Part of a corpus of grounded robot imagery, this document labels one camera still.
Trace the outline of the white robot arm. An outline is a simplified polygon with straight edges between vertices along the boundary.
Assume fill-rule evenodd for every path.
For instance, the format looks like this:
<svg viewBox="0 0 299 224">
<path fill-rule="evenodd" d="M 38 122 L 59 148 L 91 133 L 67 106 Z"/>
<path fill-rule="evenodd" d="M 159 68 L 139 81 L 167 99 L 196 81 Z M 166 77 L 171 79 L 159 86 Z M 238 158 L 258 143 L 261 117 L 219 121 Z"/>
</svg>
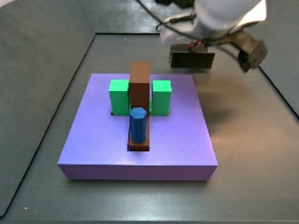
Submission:
<svg viewBox="0 0 299 224">
<path fill-rule="evenodd" d="M 267 0 L 195 0 L 194 8 L 168 17 L 162 44 L 186 44 L 192 38 L 219 39 L 267 19 Z"/>
</svg>

